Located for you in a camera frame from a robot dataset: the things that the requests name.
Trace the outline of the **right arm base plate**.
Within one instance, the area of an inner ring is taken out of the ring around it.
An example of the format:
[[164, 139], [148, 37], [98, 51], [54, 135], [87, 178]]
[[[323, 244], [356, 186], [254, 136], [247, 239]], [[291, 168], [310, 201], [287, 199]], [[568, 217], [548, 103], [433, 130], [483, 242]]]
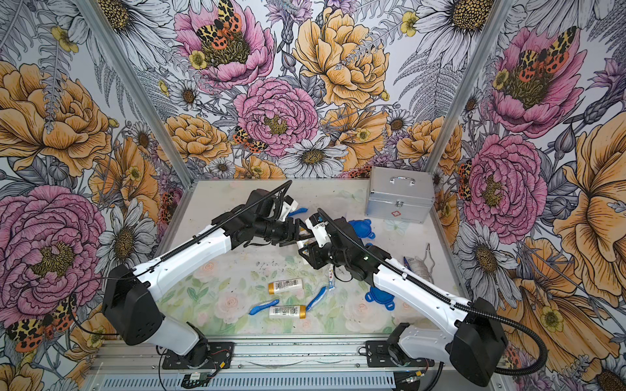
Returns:
[[358, 353], [366, 358], [369, 368], [431, 368], [435, 365], [432, 359], [404, 356], [399, 349], [390, 348], [385, 340], [367, 340]]

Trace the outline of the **left aluminium frame post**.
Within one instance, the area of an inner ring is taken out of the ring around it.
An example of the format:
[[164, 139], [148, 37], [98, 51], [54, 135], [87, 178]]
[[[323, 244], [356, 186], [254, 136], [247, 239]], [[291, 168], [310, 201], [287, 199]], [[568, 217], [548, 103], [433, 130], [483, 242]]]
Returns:
[[90, 26], [94, 36], [101, 43], [111, 65], [117, 71], [118, 76], [125, 83], [129, 90], [133, 101], [137, 104], [138, 109], [155, 134], [156, 140], [160, 143], [163, 152], [168, 157], [176, 174], [179, 176], [181, 183], [186, 190], [193, 187], [195, 177], [184, 163], [183, 158], [178, 153], [174, 143], [166, 131], [163, 121], [158, 115], [148, 93], [145, 91], [140, 79], [138, 78], [132, 63], [122, 46], [117, 41], [116, 35], [110, 28], [104, 13], [99, 8], [97, 1], [78, 1], [78, 10], [85, 18]]

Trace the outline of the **white gold tube nearest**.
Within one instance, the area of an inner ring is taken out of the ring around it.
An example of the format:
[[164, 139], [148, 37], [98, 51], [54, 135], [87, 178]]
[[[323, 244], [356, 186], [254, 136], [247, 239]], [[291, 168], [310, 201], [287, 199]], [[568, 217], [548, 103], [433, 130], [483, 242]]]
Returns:
[[270, 319], [305, 319], [305, 306], [272, 306], [269, 309]]

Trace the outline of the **silver metal case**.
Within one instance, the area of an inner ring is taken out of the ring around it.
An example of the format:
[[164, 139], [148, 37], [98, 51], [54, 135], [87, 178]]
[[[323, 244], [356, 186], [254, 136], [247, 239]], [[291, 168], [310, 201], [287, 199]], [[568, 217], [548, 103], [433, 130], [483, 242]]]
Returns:
[[435, 203], [432, 176], [425, 172], [374, 167], [365, 214], [373, 218], [422, 224]]

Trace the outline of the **blue toothbrush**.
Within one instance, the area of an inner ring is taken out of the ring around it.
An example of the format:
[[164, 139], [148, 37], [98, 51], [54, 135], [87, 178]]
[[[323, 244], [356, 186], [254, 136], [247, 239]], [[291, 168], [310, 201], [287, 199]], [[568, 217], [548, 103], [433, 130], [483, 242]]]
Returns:
[[267, 302], [264, 302], [264, 303], [259, 303], [256, 306], [253, 306], [251, 308], [251, 310], [249, 311], [249, 315], [250, 316], [254, 316], [254, 315], [258, 314], [259, 312], [262, 312], [262, 311], [265, 311], [265, 310], [268, 310], [268, 309], [272, 308], [273, 306], [278, 306], [279, 303], [280, 303], [279, 299], [275, 299], [275, 300], [272, 300], [272, 301], [267, 301]]
[[323, 286], [319, 293], [306, 305], [306, 312], [310, 312], [315, 306], [317, 306], [326, 296], [328, 288]]
[[308, 212], [308, 208], [298, 208], [295, 211], [291, 212], [288, 214], [289, 217], [293, 217], [302, 213], [307, 213]]

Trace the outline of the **aluminium front rail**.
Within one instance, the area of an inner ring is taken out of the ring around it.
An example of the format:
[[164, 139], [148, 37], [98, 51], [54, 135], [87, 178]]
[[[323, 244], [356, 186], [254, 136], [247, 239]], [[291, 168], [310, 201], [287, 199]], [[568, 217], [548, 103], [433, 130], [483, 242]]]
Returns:
[[188, 369], [152, 345], [107, 343], [85, 390], [476, 390], [433, 359], [398, 367], [373, 347], [382, 335], [213, 337], [212, 357]]

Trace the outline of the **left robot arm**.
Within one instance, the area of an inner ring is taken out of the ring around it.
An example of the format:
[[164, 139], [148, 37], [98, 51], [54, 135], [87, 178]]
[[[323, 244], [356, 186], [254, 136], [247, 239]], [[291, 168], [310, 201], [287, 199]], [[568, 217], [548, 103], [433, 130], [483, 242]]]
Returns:
[[203, 265], [240, 246], [250, 246], [255, 238], [280, 246], [310, 239], [311, 232], [291, 217], [298, 208], [287, 194], [291, 184], [286, 181], [271, 191], [256, 189], [246, 203], [220, 214], [178, 247], [136, 267], [112, 269], [102, 311], [119, 337], [128, 346], [160, 346], [189, 368], [208, 363], [211, 354], [204, 334], [162, 313], [158, 303]]

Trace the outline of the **small toothpaste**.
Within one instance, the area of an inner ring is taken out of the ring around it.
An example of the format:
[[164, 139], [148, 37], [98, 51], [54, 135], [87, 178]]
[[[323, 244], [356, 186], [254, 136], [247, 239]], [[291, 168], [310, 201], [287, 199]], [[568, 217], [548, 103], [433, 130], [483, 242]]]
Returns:
[[329, 267], [329, 272], [328, 272], [328, 290], [333, 290], [335, 288], [335, 273], [334, 273], [334, 266], [330, 266]]

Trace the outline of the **right aluminium frame post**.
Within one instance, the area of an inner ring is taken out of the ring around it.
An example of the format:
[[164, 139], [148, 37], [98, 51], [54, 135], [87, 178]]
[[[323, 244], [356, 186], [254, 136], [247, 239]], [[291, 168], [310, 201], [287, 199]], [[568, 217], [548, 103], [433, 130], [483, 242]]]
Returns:
[[505, 24], [513, 4], [514, 1], [511, 0], [495, 1], [490, 16], [478, 40], [477, 48], [468, 61], [466, 72], [461, 79], [461, 84], [458, 86], [452, 105], [445, 116], [440, 136], [426, 161], [425, 172], [428, 174], [433, 174], [435, 169], [439, 166], [445, 148], [452, 139], [459, 116], [473, 89], [475, 80], [479, 74], [482, 73], [487, 56], [491, 53], [492, 47], [496, 45], [497, 37]]

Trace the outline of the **blue lid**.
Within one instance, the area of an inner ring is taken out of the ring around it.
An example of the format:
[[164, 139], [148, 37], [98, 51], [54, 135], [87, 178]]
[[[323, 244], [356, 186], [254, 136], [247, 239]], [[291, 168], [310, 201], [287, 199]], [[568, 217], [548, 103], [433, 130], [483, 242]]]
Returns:
[[370, 303], [376, 302], [384, 306], [388, 311], [395, 309], [395, 296], [376, 287], [371, 287], [365, 294], [365, 301]]
[[373, 232], [372, 221], [369, 219], [361, 219], [361, 220], [350, 220], [348, 222], [355, 234], [360, 239], [375, 239], [376, 234]]

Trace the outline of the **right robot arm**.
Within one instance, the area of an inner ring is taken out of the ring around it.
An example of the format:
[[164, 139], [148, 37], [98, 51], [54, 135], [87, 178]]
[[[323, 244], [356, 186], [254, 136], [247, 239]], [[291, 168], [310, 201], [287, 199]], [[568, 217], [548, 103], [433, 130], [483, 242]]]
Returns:
[[476, 302], [463, 311], [468, 300], [419, 277], [385, 250], [364, 244], [345, 218], [316, 213], [305, 225], [312, 237], [300, 244], [299, 253], [313, 268], [344, 267], [353, 279], [391, 294], [437, 327], [397, 326], [386, 342], [395, 364], [431, 359], [454, 367], [477, 386], [489, 385], [507, 345], [502, 326], [477, 314], [494, 314], [491, 305]]

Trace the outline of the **white gold tube lower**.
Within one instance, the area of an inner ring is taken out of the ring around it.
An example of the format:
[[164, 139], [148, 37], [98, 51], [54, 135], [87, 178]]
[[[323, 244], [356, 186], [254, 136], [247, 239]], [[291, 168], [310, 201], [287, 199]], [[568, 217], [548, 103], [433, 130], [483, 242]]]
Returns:
[[268, 292], [270, 295], [301, 289], [303, 289], [303, 280], [300, 278], [291, 280], [277, 280], [268, 284]]

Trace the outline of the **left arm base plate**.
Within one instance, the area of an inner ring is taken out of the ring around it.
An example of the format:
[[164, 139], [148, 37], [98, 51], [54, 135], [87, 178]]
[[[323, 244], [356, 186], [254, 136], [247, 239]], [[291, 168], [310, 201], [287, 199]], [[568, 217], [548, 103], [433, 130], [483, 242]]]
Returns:
[[201, 341], [187, 355], [167, 350], [161, 367], [165, 370], [222, 370], [231, 366], [233, 342]]

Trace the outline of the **aluminium frame post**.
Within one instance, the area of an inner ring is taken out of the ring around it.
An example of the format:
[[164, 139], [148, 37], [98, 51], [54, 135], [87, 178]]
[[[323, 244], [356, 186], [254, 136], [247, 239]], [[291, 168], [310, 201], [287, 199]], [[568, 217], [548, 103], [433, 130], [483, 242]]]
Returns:
[[468, 61], [466, 72], [461, 79], [461, 84], [458, 86], [452, 105], [445, 116], [440, 136], [426, 161], [425, 172], [428, 174], [433, 174], [435, 169], [439, 166], [445, 148], [452, 139], [459, 116], [473, 89], [475, 80], [479, 74], [482, 73], [487, 56], [491, 53], [492, 47], [496, 45], [497, 37], [505, 24], [513, 4], [514, 1], [511, 0], [495, 1], [490, 16], [478, 40], [477, 48]]
[[137, 104], [138, 109], [155, 134], [156, 140], [160, 143], [163, 152], [168, 157], [176, 174], [179, 176], [181, 183], [186, 190], [193, 187], [195, 177], [184, 163], [183, 158], [178, 153], [174, 143], [166, 131], [163, 121], [158, 115], [148, 93], [145, 91], [140, 79], [138, 78], [132, 63], [122, 46], [117, 41], [116, 35], [110, 28], [104, 13], [99, 8], [97, 1], [78, 1], [78, 10], [85, 18], [90, 26], [94, 36], [101, 43], [111, 65], [117, 71], [118, 76], [125, 83], [129, 90], [133, 101]]

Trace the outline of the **white gold tube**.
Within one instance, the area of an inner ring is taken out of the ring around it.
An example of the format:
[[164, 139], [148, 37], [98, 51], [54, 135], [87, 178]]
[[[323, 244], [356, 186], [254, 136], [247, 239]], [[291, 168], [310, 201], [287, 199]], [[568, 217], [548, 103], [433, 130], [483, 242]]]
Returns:
[[270, 319], [305, 319], [305, 306], [272, 306], [269, 309]]
[[270, 295], [301, 289], [303, 289], [303, 280], [300, 278], [291, 280], [277, 280], [268, 284], [268, 292]]

